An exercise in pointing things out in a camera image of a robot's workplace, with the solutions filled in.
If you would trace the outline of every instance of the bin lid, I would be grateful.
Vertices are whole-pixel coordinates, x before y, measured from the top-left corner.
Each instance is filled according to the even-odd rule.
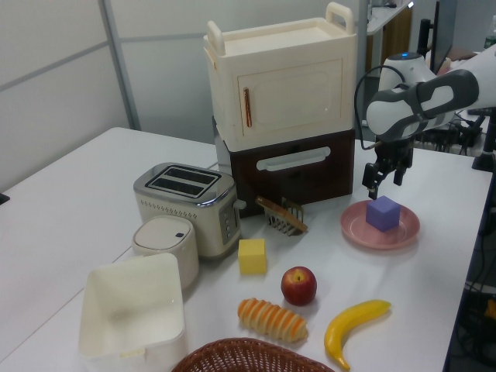
[[[134,235],[134,243],[150,250],[169,250],[186,239],[192,224],[181,217],[161,215],[146,221]]]

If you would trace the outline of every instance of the toy bread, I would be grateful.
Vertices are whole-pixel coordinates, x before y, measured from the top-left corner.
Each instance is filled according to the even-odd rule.
[[[308,336],[306,320],[268,301],[256,298],[242,300],[238,307],[238,317],[245,327],[285,342],[293,343]]]

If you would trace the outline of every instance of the purple block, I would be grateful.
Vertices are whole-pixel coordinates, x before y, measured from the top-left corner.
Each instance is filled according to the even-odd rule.
[[[381,196],[367,204],[365,221],[384,233],[399,225],[400,209],[398,203]]]

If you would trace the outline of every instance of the plate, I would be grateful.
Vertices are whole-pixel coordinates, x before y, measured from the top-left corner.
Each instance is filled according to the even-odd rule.
[[[419,217],[405,206],[400,209],[399,226],[382,232],[365,221],[371,200],[350,205],[341,215],[341,230],[357,244],[376,250],[393,250],[413,243],[420,230]]]

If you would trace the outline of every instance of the brown drawer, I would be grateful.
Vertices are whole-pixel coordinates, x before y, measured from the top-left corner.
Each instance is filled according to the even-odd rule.
[[[238,199],[247,204],[241,217],[264,213],[255,202],[258,195],[278,204],[286,198],[303,205],[353,191],[354,130],[239,152],[229,152],[216,133],[215,145],[219,170],[232,175]],[[280,170],[260,169],[261,160],[322,148],[330,149],[324,160]]]

